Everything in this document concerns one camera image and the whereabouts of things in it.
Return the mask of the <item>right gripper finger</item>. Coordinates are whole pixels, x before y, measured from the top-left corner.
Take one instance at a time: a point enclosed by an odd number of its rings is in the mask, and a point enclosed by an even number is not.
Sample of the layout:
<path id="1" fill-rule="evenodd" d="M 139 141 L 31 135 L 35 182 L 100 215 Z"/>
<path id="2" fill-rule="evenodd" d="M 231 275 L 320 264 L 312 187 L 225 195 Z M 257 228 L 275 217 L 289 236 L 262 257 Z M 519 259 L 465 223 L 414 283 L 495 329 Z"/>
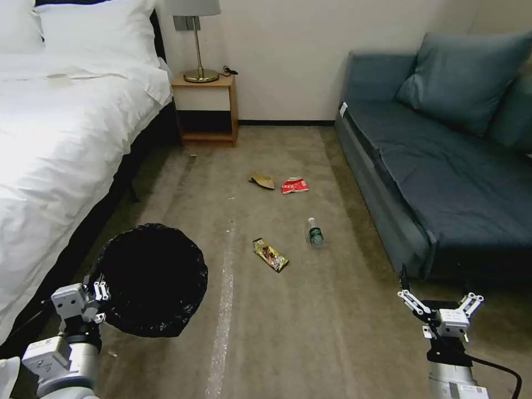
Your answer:
<path id="1" fill-rule="evenodd" d="M 430 329 L 436 328 L 435 312 L 419 300 L 411 291 L 408 280 L 406 266 L 403 264 L 400 274 L 400 290 L 397 296 L 412 311 L 412 314 L 422 322 L 426 323 Z"/>
<path id="2" fill-rule="evenodd" d="M 470 292 L 459 302 L 456 310 L 461 311 L 468 319 L 478 310 L 484 301 L 484 296 Z"/>

